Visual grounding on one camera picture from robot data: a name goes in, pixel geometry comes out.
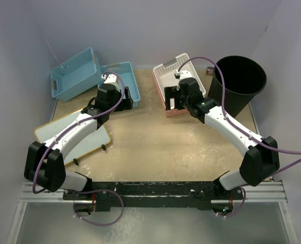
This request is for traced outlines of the white perforated basket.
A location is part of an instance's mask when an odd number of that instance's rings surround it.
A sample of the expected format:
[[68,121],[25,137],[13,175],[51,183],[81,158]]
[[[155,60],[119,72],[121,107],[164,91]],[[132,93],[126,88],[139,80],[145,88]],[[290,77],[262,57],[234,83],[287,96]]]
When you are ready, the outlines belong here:
[[[164,95],[164,88],[167,86],[177,86],[178,85],[178,79],[175,78],[174,73],[175,71],[180,68],[180,66],[189,59],[189,56],[187,53],[182,53],[172,60],[160,64],[153,68],[153,72],[155,73],[156,79],[159,83],[159,87],[161,89],[161,93],[164,97],[165,101],[165,95]],[[203,86],[203,84],[200,81],[200,78],[192,64],[191,61],[186,63],[181,70],[187,70],[189,71],[193,78],[195,78],[199,84],[199,88],[202,91],[202,95],[206,96],[206,90]]]

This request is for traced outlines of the pink perforated basket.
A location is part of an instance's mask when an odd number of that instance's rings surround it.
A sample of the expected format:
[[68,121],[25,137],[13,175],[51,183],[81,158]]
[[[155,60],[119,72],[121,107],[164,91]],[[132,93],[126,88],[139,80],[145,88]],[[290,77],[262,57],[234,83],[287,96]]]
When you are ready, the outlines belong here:
[[[162,104],[162,107],[165,109],[165,101],[164,101],[164,97],[161,93],[161,89],[159,87],[159,83],[156,79],[156,76],[155,76],[155,73],[153,72],[153,77],[154,77],[154,81],[155,81],[155,84],[156,84],[156,87],[157,87],[157,91],[160,95],[160,98],[161,98],[161,104]],[[172,116],[176,116],[176,115],[181,115],[181,114],[185,114],[187,113],[188,111],[186,109],[182,109],[182,110],[178,110],[178,109],[171,109],[171,110],[164,110],[165,112],[165,116],[166,117],[172,117]]]

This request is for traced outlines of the shallow blue perforated basket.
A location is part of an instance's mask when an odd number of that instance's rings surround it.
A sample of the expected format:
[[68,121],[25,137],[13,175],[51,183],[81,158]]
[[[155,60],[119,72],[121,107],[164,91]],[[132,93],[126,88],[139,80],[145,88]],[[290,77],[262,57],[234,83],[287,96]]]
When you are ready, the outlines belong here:
[[114,65],[101,66],[101,72],[104,73],[105,71],[113,71],[119,74],[120,78],[124,82],[124,85],[130,90],[130,95],[133,100],[133,108],[138,108],[140,105],[140,92],[131,63],[122,62]]

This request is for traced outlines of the tall blue perforated basket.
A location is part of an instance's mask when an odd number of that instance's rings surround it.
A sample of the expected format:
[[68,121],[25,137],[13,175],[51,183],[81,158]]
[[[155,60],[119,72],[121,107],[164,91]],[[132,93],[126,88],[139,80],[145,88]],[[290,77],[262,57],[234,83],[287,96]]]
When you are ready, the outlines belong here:
[[51,71],[51,95],[66,102],[101,84],[101,75],[98,58],[87,48]]

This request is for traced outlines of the large black bucket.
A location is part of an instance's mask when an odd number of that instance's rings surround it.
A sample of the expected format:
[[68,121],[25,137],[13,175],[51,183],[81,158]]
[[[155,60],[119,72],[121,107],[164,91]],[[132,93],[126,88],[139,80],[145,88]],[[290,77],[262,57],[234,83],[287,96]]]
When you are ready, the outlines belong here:
[[212,82],[207,94],[217,102],[222,101],[222,71],[225,83],[224,107],[228,114],[236,117],[243,108],[266,86],[264,69],[255,61],[243,56],[227,56],[217,61]]

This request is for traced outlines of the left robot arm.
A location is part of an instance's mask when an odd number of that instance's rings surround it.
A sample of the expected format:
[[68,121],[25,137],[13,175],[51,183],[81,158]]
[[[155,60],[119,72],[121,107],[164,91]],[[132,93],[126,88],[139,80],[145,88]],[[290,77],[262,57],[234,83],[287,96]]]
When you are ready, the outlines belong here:
[[91,179],[65,170],[64,159],[85,137],[108,121],[112,111],[129,110],[133,100],[127,86],[119,91],[113,84],[102,84],[97,96],[92,98],[77,118],[64,130],[49,140],[33,142],[29,148],[24,169],[25,179],[33,182],[33,193],[42,190],[55,192],[73,190],[80,199],[92,195]]

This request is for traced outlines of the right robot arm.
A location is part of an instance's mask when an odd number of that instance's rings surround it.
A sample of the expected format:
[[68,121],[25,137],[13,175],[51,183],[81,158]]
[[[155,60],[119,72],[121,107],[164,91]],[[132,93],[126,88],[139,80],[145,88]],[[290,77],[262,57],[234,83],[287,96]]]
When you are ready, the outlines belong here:
[[204,98],[195,78],[185,78],[177,86],[164,88],[165,108],[187,109],[189,114],[227,138],[240,152],[240,167],[228,171],[215,180],[214,194],[225,199],[232,190],[244,185],[257,186],[280,168],[279,155],[269,147],[276,147],[276,140],[247,129],[222,109],[217,101]]

